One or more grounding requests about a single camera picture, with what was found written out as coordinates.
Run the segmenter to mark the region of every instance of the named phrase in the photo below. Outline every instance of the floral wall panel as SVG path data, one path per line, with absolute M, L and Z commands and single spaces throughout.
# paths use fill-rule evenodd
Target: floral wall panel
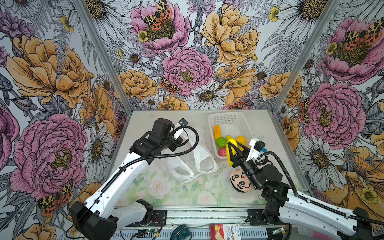
M 0 235 L 67 239 L 69 207 L 107 177 L 127 115 L 65 1 L 0 8 Z
M 384 220 L 383 4 L 373 0 L 340 4 L 303 66 L 299 103 L 287 98 L 276 112 L 315 196 L 341 207 L 364 208 L 370 218 L 380 221 Z M 381 226 L 374 228 L 384 232 Z
M 71 1 L 65 16 L 82 28 Z M 270 109 L 326 3 L 86 1 L 133 109 Z

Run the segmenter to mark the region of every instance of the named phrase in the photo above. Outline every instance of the green lime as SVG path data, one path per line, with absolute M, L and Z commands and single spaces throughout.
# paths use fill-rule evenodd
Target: green lime
M 217 145 L 219 148 L 226 147 L 226 146 L 227 146 L 227 141 L 226 141 L 225 138 L 223 138 L 223 137 L 219 137 L 218 139 L 216 139 L 216 145 Z

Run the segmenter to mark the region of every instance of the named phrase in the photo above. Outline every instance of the white plastic basket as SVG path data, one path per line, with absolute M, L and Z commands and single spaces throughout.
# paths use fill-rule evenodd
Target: white plastic basket
M 211 114 L 208 116 L 208 124 L 211 132 L 212 143 L 214 145 L 214 152 L 216 157 L 220 159 L 227 159 L 227 157 L 221 157 L 218 155 L 219 148 L 216 145 L 214 138 L 215 125 L 219 125 L 221 136 L 224 138 L 227 138 L 228 135 L 232 136 L 234 139 L 238 136 L 245 137 L 245 146 L 248 146 L 249 141 L 254 138 L 245 115 L 237 111 Z

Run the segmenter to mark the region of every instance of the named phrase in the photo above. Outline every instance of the cartoon face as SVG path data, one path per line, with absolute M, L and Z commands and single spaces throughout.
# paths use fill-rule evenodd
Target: cartoon face
M 252 190 L 252 186 L 247 176 L 242 170 L 232 170 L 230 179 L 233 187 L 239 192 L 249 192 Z

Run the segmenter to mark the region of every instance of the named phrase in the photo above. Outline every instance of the white plastic bag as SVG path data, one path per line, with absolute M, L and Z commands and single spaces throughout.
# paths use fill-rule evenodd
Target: white plastic bag
M 201 174 L 209 174 L 218 170 L 218 165 L 205 146 L 204 139 L 202 136 L 203 130 L 200 127 L 193 128 L 199 134 L 199 143 L 196 148 L 185 155 L 179 157 L 168 157 L 164 159 L 165 161 L 159 163 L 158 167 L 163 171 L 171 175 L 174 179 L 187 183 L 197 178 Z M 178 147 L 175 152 L 182 152 L 188 150 L 196 142 L 196 136 L 192 130 L 185 128 L 185 131 L 188 133 L 189 142 L 182 146 Z M 183 132 L 181 137 L 183 141 L 187 139 L 187 133 Z M 169 149 L 165 149 L 161 154 L 171 154 L 174 153 Z

